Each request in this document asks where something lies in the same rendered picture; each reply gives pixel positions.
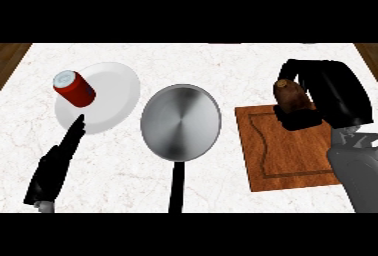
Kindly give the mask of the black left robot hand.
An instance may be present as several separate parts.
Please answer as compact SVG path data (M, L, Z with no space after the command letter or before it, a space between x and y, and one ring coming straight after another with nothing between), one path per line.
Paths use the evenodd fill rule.
M80 140L86 134L84 115L75 119L59 145L55 145L40 158L24 203L32 205L38 201L53 202L58 198Z

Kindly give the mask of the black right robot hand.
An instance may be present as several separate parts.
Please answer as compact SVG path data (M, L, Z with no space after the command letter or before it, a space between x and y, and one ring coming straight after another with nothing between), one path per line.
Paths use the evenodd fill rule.
M372 106L365 88L340 61L289 59L279 79L294 81L309 96L311 108L285 113L276 104L278 120L288 131L314 127L326 122L334 129L371 124Z

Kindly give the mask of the brown sweet potato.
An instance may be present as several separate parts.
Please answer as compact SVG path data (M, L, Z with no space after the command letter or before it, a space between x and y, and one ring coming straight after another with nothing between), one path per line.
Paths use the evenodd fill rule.
M311 103L301 86L288 79L279 79L273 85L273 95L285 113L310 109Z

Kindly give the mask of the wooden cutting board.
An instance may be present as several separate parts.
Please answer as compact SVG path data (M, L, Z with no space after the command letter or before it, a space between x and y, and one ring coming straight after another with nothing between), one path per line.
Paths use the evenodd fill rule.
M331 126L288 131L273 106L235 108L239 139L252 192L340 183L326 158Z

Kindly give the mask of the white plate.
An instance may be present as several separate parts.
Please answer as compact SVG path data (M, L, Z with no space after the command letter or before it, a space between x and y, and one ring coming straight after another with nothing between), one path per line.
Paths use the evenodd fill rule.
M78 108L58 96L55 114L65 129L84 115L84 130L90 135L112 129L130 115L140 97L140 81L133 69L115 62L93 64L80 71L80 75L94 89L94 101Z

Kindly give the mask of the red can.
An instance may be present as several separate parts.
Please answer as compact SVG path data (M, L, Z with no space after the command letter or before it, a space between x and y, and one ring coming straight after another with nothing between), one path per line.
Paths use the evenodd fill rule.
M78 108L91 104L96 92L77 71L65 70L53 78L53 89Z

